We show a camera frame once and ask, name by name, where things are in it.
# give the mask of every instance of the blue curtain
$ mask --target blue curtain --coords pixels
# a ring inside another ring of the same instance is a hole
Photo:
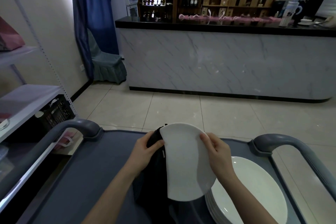
[[[111,9],[111,0],[73,0],[73,19],[78,47],[89,79],[93,79],[93,63],[87,28],[103,52],[119,55]]]

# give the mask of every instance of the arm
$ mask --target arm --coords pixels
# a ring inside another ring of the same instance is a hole
[[[278,224],[233,170],[229,145],[213,133],[200,134],[209,153],[209,162],[218,181],[229,194],[244,224]]]
[[[116,222],[126,193],[134,178],[148,165],[154,152],[164,145],[163,140],[160,140],[147,148],[147,141],[152,134],[153,131],[137,140],[127,162],[103,192],[82,224]]]

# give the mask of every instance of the black towel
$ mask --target black towel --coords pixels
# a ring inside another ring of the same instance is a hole
[[[149,138],[147,147],[161,140],[160,128]],[[142,206],[153,224],[175,224],[169,214],[170,199],[167,192],[166,151],[162,146],[150,159],[148,166],[133,182],[135,202]]]

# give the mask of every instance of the cart handle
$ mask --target cart handle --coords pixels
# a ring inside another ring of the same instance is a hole
[[[0,182],[0,201],[6,197],[7,193],[18,183],[20,178],[27,172],[27,170],[36,162],[36,160],[43,154],[52,142],[60,138],[62,133],[67,128],[75,128],[83,134],[83,138],[90,141],[97,141],[103,132],[103,129],[98,124],[90,120],[73,119],[66,120],[53,127],[26,156],[19,162],[19,164]]]
[[[291,145],[298,149],[307,161],[309,166],[313,169],[316,176],[329,192],[331,197],[336,201],[336,179],[331,172],[325,167],[322,161],[316,156],[312,149],[300,140],[281,134],[265,134],[256,137],[252,143],[262,152],[272,152],[279,146]]]

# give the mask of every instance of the chair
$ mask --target chair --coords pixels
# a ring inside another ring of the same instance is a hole
[[[88,41],[93,62],[93,79],[120,84],[126,80],[127,72],[119,55],[102,52],[88,29]]]

